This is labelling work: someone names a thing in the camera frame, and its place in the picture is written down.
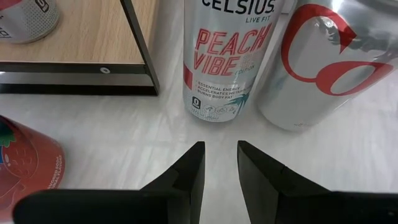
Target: silver can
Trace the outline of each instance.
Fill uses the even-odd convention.
[[[185,0],[185,107],[212,122],[234,119],[259,71],[284,0]]]
[[[263,115],[298,131],[317,124],[398,65],[398,1],[301,0],[257,99]]]
[[[0,41],[27,43],[38,40],[57,25],[55,0],[0,1]]]

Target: red can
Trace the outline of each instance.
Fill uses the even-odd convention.
[[[14,204],[32,192],[57,188],[65,168],[56,141],[0,116],[0,222]]]

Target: teal leaf graphic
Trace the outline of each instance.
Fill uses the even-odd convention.
[[[0,146],[9,147],[12,142],[16,142],[14,133],[7,124],[0,121]]]
[[[242,95],[236,97],[235,99],[230,100],[229,103],[225,104],[224,106],[238,105],[239,108],[238,108],[237,114],[239,114],[239,112],[241,111],[243,106],[246,104],[248,99],[249,99],[249,93],[248,94],[242,94]]]

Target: screw hole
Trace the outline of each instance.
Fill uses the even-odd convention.
[[[102,67],[102,68],[100,68],[99,70],[100,70],[102,73],[104,73],[104,74],[109,74],[109,73],[111,73],[111,70],[108,69],[108,68],[105,68],[105,67]]]

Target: energy drink can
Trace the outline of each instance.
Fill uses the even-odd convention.
[[[284,0],[185,0],[183,100],[195,116],[234,119],[249,98]]]
[[[59,186],[65,156],[52,138],[0,116],[0,223],[14,205],[39,190]]]
[[[258,106],[275,125],[300,131],[397,69],[398,1],[298,1]]]
[[[58,19],[55,0],[0,0],[0,41],[38,40],[53,30]]]

